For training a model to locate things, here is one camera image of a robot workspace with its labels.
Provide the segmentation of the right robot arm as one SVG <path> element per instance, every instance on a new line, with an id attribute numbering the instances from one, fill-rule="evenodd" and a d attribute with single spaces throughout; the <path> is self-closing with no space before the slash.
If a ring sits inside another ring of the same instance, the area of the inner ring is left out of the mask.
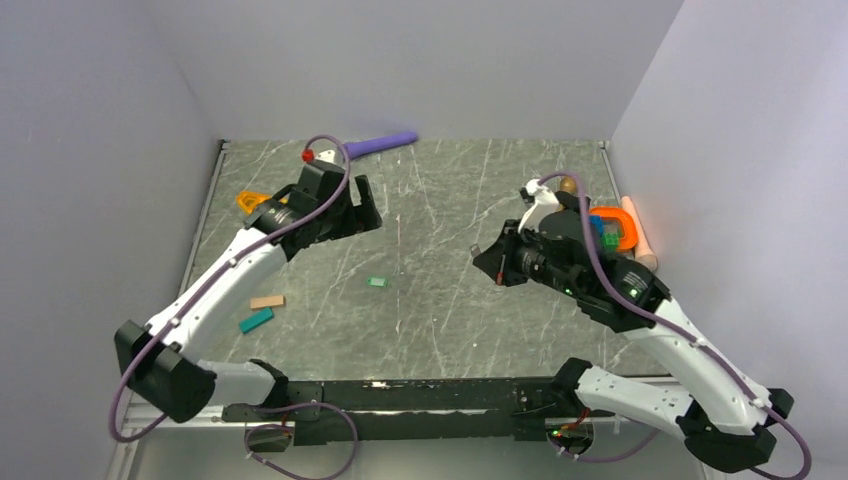
<path id="1" fill-rule="evenodd" d="M 592 321 L 648 352 L 679 392 L 625 379 L 589 361 L 567 360 L 551 381 L 553 406 L 572 416 L 601 410 L 680 439 L 702 463 L 725 473 L 761 469 L 777 440 L 771 426 L 788 416 L 791 395 L 745 377 L 687 318 L 650 270 L 605 250 L 598 229 L 573 210 L 534 229 L 506 221 L 473 265 L 496 284 L 527 282 L 572 298 Z"/>

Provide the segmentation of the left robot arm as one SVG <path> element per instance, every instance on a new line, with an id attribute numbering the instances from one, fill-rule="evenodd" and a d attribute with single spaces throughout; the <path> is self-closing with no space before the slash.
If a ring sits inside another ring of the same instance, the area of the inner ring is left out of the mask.
<path id="1" fill-rule="evenodd" d="M 270 364 L 206 360 L 215 326 L 229 320 L 258 286 L 314 244 L 380 228 L 369 179 L 321 160 L 260 203 L 224 253 L 176 301 L 114 335 L 127 386 L 167 418 L 184 423 L 213 405 L 246 404 L 264 420 L 290 402 L 289 380 Z"/>

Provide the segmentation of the green key tag keyring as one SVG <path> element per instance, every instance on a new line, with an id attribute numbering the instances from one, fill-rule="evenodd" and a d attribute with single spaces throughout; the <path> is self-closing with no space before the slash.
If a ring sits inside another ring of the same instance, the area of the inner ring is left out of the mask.
<path id="1" fill-rule="evenodd" d="M 388 280 L 384 277 L 369 277 L 367 284 L 371 287 L 385 288 L 388 285 Z"/>

